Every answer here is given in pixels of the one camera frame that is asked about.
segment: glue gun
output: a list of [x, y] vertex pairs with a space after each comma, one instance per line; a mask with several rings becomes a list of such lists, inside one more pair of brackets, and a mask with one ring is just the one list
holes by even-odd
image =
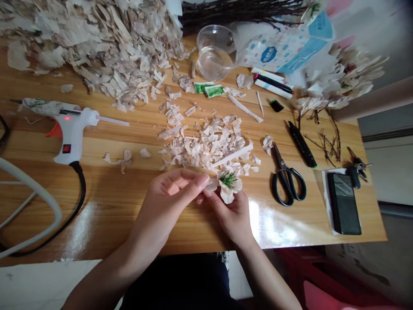
[[96, 126], [99, 120], [114, 122], [129, 126], [129, 123], [105, 118], [99, 115], [96, 110], [84, 108], [78, 105], [60, 101], [45, 101], [34, 98], [24, 98], [23, 100], [12, 100], [23, 104], [24, 107], [33, 112], [49, 116], [56, 123], [46, 137], [62, 138], [62, 148], [59, 155], [54, 158], [57, 164], [70, 164], [79, 161], [82, 157], [83, 130], [87, 126]]

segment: black cable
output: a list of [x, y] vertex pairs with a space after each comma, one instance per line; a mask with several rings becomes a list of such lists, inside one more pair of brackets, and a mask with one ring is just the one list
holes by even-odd
[[[10, 135], [10, 129], [7, 126], [6, 122], [4, 121], [4, 119], [1, 117], [0, 115], [0, 121], [4, 126], [5, 129], [5, 133], [3, 134], [3, 136], [0, 139], [0, 147], [7, 141], [7, 139], [9, 138]], [[82, 167], [80, 166], [78, 161], [74, 161], [72, 163], [69, 164], [69, 166], [71, 166], [76, 173], [79, 176], [79, 181], [80, 181], [80, 198], [79, 198], [79, 202], [77, 204], [76, 209], [74, 210], [74, 212], [72, 213], [72, 215], [70, 216], [70, 218], [68, 218], [68, 220], [53, 234], [51, 235], [45, 242], [43, 242], [42, 244], [38, 245], [37, 247], [26, 251], [26, 252], [14, 252], [12, 254], [10, 254], [9, 256], [11, 257], [23, 257], [29, 254], [34, 253], [35, 251], [41, 249], [42, 247], [44, 247], [46, 244], [48, 244], [50, 241], [52, 241], [54, 238], [56, 238], [72, 221], [73, 219], [76, 217], [76, 215], [79, 213], [80, 209], [82, 208], [83, 202], [85, 201], [85, 196], [86, 196], [86, 181], [85, 181], [85, 176], [83, 175], [83, 170]], [[0, 243], [0, 250], [3, 252], [5, 250], [8, 250], [9, 248], [7, 248], [6, 246], [4, 246], [2, 243]]]

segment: hand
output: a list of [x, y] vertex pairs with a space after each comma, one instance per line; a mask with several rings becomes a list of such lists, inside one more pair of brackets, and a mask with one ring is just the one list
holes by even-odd
[[209, 176], [180, 168], [154, 178], [127, 243], [148, 255], [148, 265], [168, 240], [180, 214], [208, 184]]
[[251, 231], [248, 197], [243, 191], [234, 194], [234, 201], [225, 205], [215, 192], [203, 191], [214, 208], [222, 229], [239, 248], [251, 245], [255, 239]]

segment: clear plastic cup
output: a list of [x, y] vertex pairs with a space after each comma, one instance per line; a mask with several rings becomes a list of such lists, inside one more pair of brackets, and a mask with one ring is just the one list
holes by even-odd
[[206, 26], [198, 33], [197, 45], [198, 68], [207, 80], [223, 80], [237, 67], [237, 49], [230, 29], [219, 25]]

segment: mobile phone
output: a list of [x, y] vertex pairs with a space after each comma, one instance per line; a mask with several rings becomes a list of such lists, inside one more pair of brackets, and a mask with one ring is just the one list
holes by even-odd
[[342, 235], [361, 235], [360, 220], [351, 177], [327, 173], [334, 230]]

